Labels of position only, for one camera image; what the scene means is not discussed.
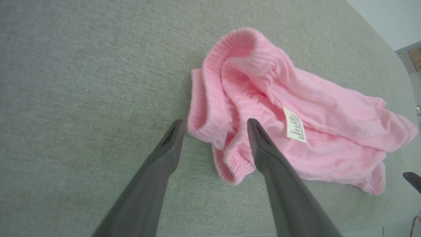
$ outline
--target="pink cotton fabric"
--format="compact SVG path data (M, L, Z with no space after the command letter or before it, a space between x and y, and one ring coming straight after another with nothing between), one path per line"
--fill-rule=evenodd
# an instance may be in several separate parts
M418 132L385 109L383 99L294 67L251 28L224 36L192 71L192 81L188 131L212 144L218 174L234 185L256 169L249 118L262 124L302 178L352 184L373 195L385 189L386 153ZM284 106L303 120L307 143L286 137Z

